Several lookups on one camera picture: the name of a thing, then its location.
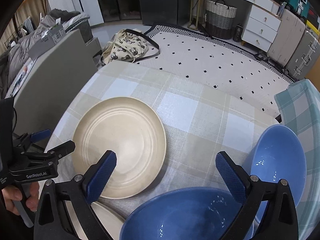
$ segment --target floor rug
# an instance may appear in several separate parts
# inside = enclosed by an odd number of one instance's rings
[[[261,111],[279,115],[274,95],[290,84],[271,65],[227,42],[175,25],[154,25],[150,37],[159,44],[157,57],[137,62],[201,82],[243,100]]]

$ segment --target ceramic plate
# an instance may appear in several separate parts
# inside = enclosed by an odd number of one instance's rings
[[[144,190],[164,162],[166,136],[158,115],[135,98],[110,98],[92,107],[80,120],[73,136],[72,161],[76,173],[112,150],[117,165],[101,196],[127,198]]]
[[[78,234],[78,237],[82,240],[87,240],[88,238],[85,235],[80,225],[80,222],[76,216],[76,213],[75,213],[75,210],[73,209],[71,201],[66,201],[66,206],[67,206],[72,224]],[[93,202],[91,204],[91,207],[96,213],[97,217],[99,218],[104,228],[111,235],[113,240],[119,240],[120,231],[124,223],[124,218],[122,218],[119,214],[116,214],[113,210],[109,209],[104,205],[101,205],[98,202]]]

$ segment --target cardboard box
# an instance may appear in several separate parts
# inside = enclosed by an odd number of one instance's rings
[[[66,32],[61,24],[51,27],[39,41],[37,41],[28,51],[29,57],[35,61],[42,54],[53,48],[64,36]]]

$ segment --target finger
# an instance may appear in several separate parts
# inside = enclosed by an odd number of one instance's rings
[[[37,196],[31,196],[26,201],[26,206],[31,210],[35,211],[38,206],[38,197]]]
[[[38,182],[32,182],[30,185],[30,195],[31,196],[39,196],[39,183]]]
[[[19,215],[19,212],[17,210],[17,208],[14,206],[13,202],[10,199],[4,199],[4,203],[5,203],[5,208],[14,213],[15,215]]]
[[[9,185],[2,190],[4,199],[22,200],[21,191],[15,186]]]

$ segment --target plaid tablecloth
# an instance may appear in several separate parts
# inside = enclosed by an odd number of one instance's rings
[[[282,124],[298,136],[306,156],[307,179],[297,206],[299,239],[306,239],[320,220],[320,93],[308,80],[275,95]]]
[[[263,131],[277,123],[264,112],[215,88],[163,70],[112,61],[73,100],[46,151],[72,140],[79,120],[93,105],[118,96],[138,98],[151,106],[160,116],[167,136],[164,165],[146,190],[127,199],[100,198],[125,218],[164,192],[196,186],[226,189],[215,167],[216,154],[224,150],[236,164],[242,164]],[[60,160],[58,172],[56,182],[75,176],[71,156]]]

